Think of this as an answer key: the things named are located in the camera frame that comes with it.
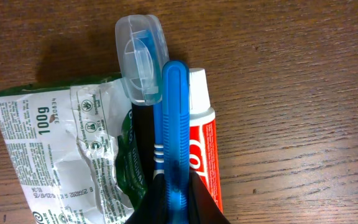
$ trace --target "white and green packet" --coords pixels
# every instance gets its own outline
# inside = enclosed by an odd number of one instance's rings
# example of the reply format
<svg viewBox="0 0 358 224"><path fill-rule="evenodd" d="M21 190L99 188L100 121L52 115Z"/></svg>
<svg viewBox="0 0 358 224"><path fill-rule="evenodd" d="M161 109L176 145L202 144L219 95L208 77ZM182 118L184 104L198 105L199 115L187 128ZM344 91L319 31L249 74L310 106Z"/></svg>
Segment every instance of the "white and green packet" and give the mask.
<svg viewBox="0 0 358 224"><path fill-rule="evenodd" d="M0 91L0 129L37 223L124 223L147 190L120 79Z"/></svg>

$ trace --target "wooden table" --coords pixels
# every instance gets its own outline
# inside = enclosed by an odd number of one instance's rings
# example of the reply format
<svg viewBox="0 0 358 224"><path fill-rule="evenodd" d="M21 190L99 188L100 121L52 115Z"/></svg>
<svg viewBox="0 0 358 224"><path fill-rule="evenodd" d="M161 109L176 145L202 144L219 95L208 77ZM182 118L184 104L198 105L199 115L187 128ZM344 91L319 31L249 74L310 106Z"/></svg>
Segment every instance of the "wooden table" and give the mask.
<svg viewBox="0 0 358 224"><path fill-rule="evenodd" d="M0 1L0 90L118 71L154 14L207 71L232 223L358 223L358 1ZM0 134L0 223L34 223Z"/></svg>

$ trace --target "white cap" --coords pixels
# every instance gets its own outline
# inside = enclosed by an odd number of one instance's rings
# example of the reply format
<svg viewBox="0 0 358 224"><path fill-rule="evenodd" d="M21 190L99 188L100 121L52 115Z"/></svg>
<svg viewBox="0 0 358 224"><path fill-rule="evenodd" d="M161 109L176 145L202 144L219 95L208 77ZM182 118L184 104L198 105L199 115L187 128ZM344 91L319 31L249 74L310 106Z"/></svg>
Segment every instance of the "white cap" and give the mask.
<svg viewBox="0 0 358 224"><path fill-rule="evenodd" d="M211 107L208 87L206 84L205 69L191 68L189 79L190 114L203 113Z"/></svg>

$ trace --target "wooden surface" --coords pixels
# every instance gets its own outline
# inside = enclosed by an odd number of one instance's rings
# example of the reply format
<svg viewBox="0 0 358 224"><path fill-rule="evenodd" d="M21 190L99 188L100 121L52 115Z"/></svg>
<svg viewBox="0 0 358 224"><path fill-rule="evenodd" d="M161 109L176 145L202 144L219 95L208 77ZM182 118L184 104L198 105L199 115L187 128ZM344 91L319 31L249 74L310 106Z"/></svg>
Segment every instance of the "wooden surface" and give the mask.
<svg viewBox="0 0 358 224"><path fill-rule="evenodd" d="M358 223L358 1L0 1L0 90L118 71L128 14L208 73L232 223ZM0 134L4 220L34 223Z"/></svg>

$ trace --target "red toothpaste tube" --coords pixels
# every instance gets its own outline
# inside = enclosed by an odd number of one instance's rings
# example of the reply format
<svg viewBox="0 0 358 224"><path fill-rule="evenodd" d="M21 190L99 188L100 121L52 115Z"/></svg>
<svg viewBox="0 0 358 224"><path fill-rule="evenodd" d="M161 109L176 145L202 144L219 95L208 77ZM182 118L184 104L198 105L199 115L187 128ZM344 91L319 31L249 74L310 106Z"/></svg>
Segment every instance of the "red toothpaste tube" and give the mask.
<svg viewBox="0 0 358 224"><path fill-rule="evenodd" d="M190 170L200 177L223 212L216 144L215 110L209 101L205 70L190 69Z"/></svg>

